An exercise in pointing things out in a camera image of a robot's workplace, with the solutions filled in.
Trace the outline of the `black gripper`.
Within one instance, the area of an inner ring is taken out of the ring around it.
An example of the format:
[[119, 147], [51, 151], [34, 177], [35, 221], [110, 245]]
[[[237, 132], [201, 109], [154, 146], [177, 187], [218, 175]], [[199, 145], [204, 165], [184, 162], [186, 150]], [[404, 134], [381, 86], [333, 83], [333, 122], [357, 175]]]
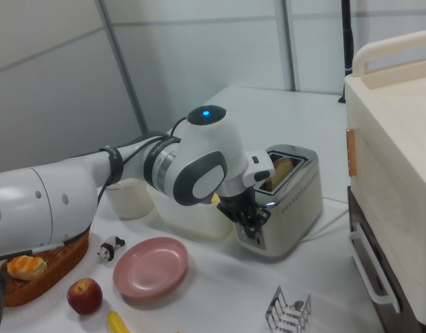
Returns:
[[218, 209], [235, 223], [237, 236], [240, 240], [249, 240], [268, 221], [271, 213], [266, 208], [257, 207], [255, 190], [246, 188], [240, 194], [225, 197], [219, 196]]

